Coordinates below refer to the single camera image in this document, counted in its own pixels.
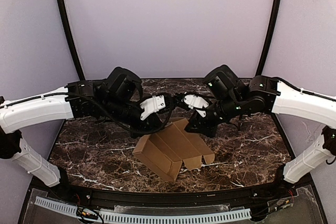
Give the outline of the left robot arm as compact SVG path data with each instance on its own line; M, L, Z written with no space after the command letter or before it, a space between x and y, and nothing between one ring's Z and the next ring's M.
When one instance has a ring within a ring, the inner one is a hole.
M29 146L21 129L55 120L88 116L111 121L136 138L162 130L158 113L172 113L167 93L143 96L142 80L116 67L101 80L72 82L54 91L15 101L1 99L1 158L10 159L53 188L68 184L64 169L46 161Z

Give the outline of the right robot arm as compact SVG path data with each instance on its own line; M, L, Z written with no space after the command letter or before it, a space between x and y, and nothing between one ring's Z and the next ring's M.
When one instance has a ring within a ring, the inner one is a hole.
M279 181L298 182L329 157L335 157L335 97L299 88L279 77L254 76L248 84L227 65L208 73L203 84L211 96L185 92L183 104L195 112L185 130L207 137L216 135L220 124L254 113L288 115L317 122L324 127L317 139L279 169Z

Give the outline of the brown cardboard box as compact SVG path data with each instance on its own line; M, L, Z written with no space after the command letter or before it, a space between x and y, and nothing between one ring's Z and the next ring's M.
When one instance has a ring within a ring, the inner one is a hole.
M173 182L180 169L199 169L211 164L214 152L195 133L185 131L186 118L174 118L163 130L141 137L132 154L162 180Z

